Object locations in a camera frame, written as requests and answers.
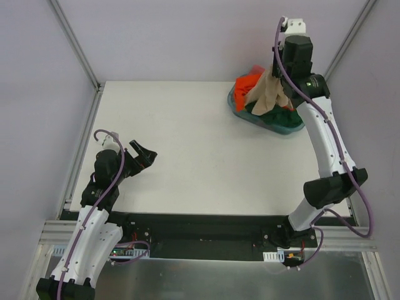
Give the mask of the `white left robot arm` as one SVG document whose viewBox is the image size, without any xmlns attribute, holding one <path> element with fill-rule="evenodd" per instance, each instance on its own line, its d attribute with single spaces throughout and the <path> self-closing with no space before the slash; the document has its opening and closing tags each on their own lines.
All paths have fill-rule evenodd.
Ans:
<svg viewBox="0 0 400 300">
<path fill-rule="evenodd" d="M 157 154 L 135 140 L 129 144 L 136 157 L 112 139 L 103 142 L 102 151 L 96 154 L 94 171 L 82 192 L 76 227 L 50 277 L 38 281 L 39 299 L 94 299 L 98 277 L 112 250 L 117 243 L 130 240 L 130 225 L 109 220 L 119 197 L 118 186 L 150 167 Z"/>
</svg>

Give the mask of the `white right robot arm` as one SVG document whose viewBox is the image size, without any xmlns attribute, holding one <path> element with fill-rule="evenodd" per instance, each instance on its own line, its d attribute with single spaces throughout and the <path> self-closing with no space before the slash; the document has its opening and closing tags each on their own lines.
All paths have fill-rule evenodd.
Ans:
<svg viewBox="0 0 400 300">
<path fill-rule="evenodd" d="M 270 242 L 287 249 L 296 246 L 312 225 L 335 204 L 351 196 L 368 178 L 347 152 L 333 116 L 325 78 L 314 74 L 313 44 L 303 35 L 292 35 L 274 45 L 273 75 L 283 87 L 309 134 L 319 178 L 303 185 L 304 198 L 271 233 Z"/>
</svg>

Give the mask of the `beige t shirt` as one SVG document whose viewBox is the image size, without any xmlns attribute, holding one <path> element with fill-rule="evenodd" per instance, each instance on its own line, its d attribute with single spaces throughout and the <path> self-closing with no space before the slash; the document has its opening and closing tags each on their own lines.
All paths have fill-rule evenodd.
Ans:
<svg viewBox="0 0 400 300">
<path fill-rule="evenodd" d="M 245 106 L 253 104 L 251 114 L 262 116 L 279 106 L 293 111 L 293 105 L 284 94 L 280 79 L 273 76 L 273 66 L 265 70 L 256 85 L 245 95 Z"/>
</svg>

